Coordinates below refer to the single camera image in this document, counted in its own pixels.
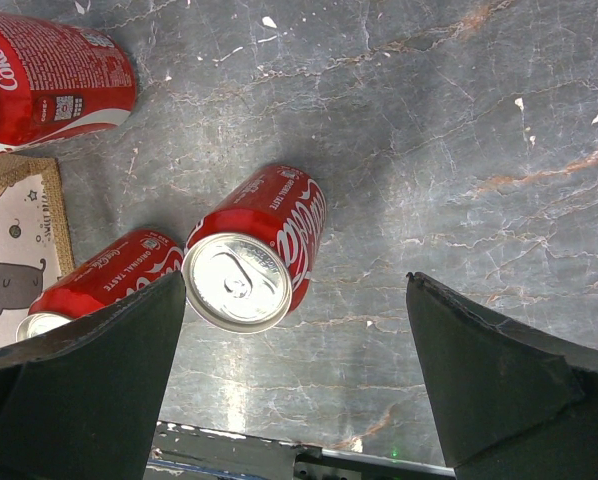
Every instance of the can rim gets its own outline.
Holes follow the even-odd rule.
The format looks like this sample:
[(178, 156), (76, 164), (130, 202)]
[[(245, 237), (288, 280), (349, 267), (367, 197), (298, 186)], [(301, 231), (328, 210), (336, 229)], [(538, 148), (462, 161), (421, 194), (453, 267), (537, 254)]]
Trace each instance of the can rim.
[[(52, 328), (49, 328), (48, 330), (44, 331), (44, 332), (39, 332), (35, 335), (30, 335), (30, 327), (33, 326), (36, 321), (38, 321), (39, 319), (51, 319), (53, 321), (56, 322), (56, 325)], [(23, 340), (28, 340), (29, 338), (34, 338), (37, 335), (41, 335), (44, 333), (47, 333), (51, 330), (54, 330), (55, 328), (61, 327), (63, 325), (66, 325), (67, 323), (72, 322), (72, 318), (66, 317), (65, 315), (61, 315), (59, 313), (54, 313), (54, 312), (38, 312), (38, 313), (32, 313), (30, 315), (28, 315), (26, 318), (24, 318), (21, 323), (19, 324), (19, 326), (17, 327), (17, 335), (16, 335), (16, 341), (17, 342), (21, 342)]]
[[(203, 250), (203, 248), (206, 245), (218, 239), (221, 239), (222, 237), (230, 238), (232, 240), (241, 240), (250, 243), (255, 247), (263, 250), (275, 262), (275, 264), (279, 268), (279, 272), (282, 275), (282, 288), (284, 289), (284, 298), (283, 303), (281, 304), (277, 312), (274, 313), (274, 315), (271, 315), (268, 318), (265, 318), (258, 322), (240, 322), (219, 315), (214, 309), (209, 308), (209, 306), (206, 305), (206, 302), (204, 302), (199, 297), (199, 295), (197, 294), (197, 289), (195, 288), (192, 282), (192, 269), (194, 268), (195, 261), (199, 257), (199, 253)], [(261, 240), (251, 235), (246, 235), (237, 232), (221, 232), (204, 237), (203, 239), (195, 243), (192, 247), (190, 247), (188, 253), (186, 253), (186, 256), (183, 259), (181, 271), (183, 274), (184, 283), (186, 285), (186, 298), (188, 301), (188, 305), (190, 305), (192, 309), (195, 312), (197, 312), (197, 314), (200, 317), (228, 332), (263, 332), (264, 330), (268, 330), (269, 328), (272, 328), (276, 324), (278, 324), (286, 316), (288, 310), (290, 309), (290, 303), (292, 302), (292, 279), (290, 277), (290, 272), (288, 271), (285, 264), (281, 260), (281, 257), (279, 257), (276, 251), (274, 251)]]

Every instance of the burlap trim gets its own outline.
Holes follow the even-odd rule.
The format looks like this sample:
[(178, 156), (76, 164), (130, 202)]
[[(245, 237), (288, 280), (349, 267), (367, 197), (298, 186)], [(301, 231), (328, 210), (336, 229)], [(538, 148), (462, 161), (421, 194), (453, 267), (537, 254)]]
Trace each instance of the burlap trim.
[(70, 231), (63, 201), (59, 165), (52, 158), (28, 158), (19, 155), (0, 155), (0, 188), (14, 185), (30, 175), (41, 174), (48, 197), (52, 230), (57, 245), (61, 273), (67, 275), (75, 268)]

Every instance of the soda can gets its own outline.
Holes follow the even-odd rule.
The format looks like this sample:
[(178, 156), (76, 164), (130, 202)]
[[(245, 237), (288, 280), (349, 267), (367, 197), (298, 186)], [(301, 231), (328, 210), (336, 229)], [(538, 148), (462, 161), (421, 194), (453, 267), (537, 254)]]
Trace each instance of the soda can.
[(182, 267), (188, 303), (231, 332), (276, 325), (306, 295), (326, 213), (306, 173), (283, 165), (258, 171), (190, 234)]
[(45, 290), (19, 325), (17, 341), (111, 305), (179, 270), (182, 261), (171, 238), (150, 229), (131, 232)]
[(108, 36), (0, 13), (0, 153), (113, 128), (136, 96), (130, 62)]

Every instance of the marble tabletop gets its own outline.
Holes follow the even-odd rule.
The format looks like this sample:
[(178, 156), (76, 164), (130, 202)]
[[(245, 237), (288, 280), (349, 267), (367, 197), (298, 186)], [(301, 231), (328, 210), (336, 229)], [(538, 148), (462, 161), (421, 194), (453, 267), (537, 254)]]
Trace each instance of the marble tabletop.
[(123, 126), (30, 152), (61, 159), (79, 261), (145, 224), (183, 240), (272, 161), (329, 199), (298, 311), (252, 336), (186, 314), (164, 420), (442, 464), (410, 270), (598, 349), (598, 0), (0, 10), (98, 28), (136, 66)]

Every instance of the can lid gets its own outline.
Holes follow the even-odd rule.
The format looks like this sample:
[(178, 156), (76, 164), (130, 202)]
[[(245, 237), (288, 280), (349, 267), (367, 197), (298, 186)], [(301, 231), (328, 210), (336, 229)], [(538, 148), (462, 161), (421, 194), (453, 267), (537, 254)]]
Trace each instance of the can lid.
[(24, 318), (19, 324), (19, 327), (17, 328), (17, 341), (21, 342), (23, 340), (28, 340), (29, 338), (36, 337), (37, 335), (61, 327), (71, 321), (72, 320), (68, 317), (64, 317), (58, 313), (33, 313)]
[(224, 330), (262, 332), (290, 308), (288, 269), (274, 250), (249, 235), (217, 233), (200, 240), (182, 270), (190, 306)]

